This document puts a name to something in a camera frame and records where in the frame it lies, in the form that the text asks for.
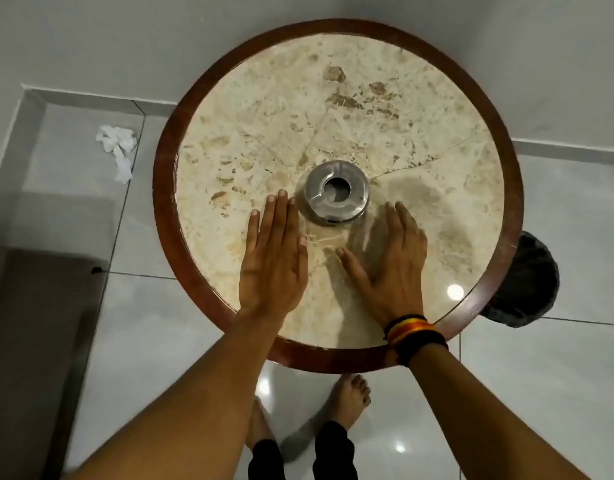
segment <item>silver round object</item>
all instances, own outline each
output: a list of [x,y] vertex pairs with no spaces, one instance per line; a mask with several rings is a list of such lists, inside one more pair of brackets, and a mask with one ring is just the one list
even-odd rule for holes
[[330,224],[351,221],[367,208],[369,180],[353,163],[325,162],[314,168],[304,186],[305,201],[316,217]]

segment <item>crumpled tissue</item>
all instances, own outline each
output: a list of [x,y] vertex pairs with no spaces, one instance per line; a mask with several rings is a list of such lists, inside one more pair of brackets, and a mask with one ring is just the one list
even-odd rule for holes
[[103,144],[103,149],[107,153],[113,153],[116,157],[118,169],[114,180],[123,184],[129,182],[132,179],[132,163],[125,156],[123,150],[130,153],[135,148],[134,131],[119,126],[103,125],[98,129],[96,141],[100,141]]

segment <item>gray wall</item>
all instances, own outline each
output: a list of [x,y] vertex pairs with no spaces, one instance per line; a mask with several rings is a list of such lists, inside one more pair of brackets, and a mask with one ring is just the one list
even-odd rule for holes
[[333,16],[445,51],[513,137],[614,147],[614,0],[0,0],[0,151],[21,84],[177,101],[239,42]]

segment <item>forearm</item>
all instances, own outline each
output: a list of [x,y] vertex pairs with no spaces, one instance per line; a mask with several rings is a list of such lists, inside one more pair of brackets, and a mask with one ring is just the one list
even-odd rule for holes
[[256,381],[281,323],[282,317],[239,312],[231,329],[76,477],[233,476]]
[[468,479],[585,479],[479,382],[445,347],[409,362]]

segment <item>small black object on floor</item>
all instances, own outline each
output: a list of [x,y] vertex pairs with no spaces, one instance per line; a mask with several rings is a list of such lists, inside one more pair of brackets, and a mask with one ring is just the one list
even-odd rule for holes
[[509,272],[480,314],[510,327],[525,326],[551,309],[559,286],[558,265],[549,249],[522,231]]

